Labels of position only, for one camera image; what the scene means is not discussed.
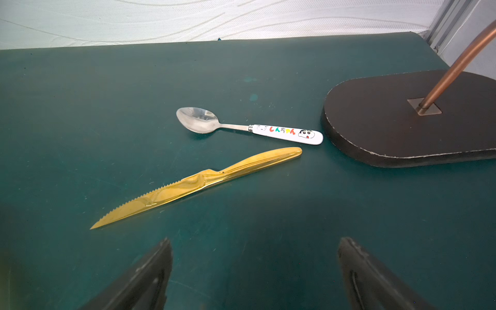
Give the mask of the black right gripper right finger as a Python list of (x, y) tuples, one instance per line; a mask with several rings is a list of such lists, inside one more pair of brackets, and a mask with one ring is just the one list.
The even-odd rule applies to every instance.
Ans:
[(338, 261), (352, 309), (435, 309), (350, 237), (340, 240)]

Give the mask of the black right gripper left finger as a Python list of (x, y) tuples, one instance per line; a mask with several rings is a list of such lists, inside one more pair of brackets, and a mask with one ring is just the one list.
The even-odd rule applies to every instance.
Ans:
[(172, 267), (173, 249), (166, 238), (80, 308), (163, 309)]

